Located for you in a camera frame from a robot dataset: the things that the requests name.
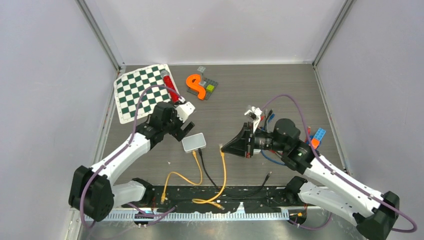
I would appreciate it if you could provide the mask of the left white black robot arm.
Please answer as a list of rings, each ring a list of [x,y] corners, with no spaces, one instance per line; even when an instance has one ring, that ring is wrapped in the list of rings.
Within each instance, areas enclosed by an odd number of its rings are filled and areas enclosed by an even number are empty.
[[[147,120],[137,125],[116,150],[90,167],[81,165],[75,170],[68,204],[79,210],[82,217],[88,216],[96,222],[105,219],[113,208],[127,203],[136,202],[141,207],[148,207],[154,197],[146,181],[135,178],[125,184],[116,185],[115,182],[165,135],[180,142],[195,126],[189,122],[182,128],[195,109],[189,101],[157,103]]]

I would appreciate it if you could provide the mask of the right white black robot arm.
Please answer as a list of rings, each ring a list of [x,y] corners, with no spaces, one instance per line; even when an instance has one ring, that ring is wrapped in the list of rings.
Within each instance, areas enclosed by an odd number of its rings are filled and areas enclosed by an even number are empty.
[[[286,185],[285,198],[291,205],[301,202],[319,206],[350,222],[368,240],[385,240],[399,215],[400,198],[393,192],[381,193],[332,165],[313,147],[300,140],[295,123],[281,118],[272,132],[254,130],[252,122],[222,147],[222,152],[249,158],[254,150],[281,151],[281,161],[298,172]],[[304,177],[325,185],[320,189]]]

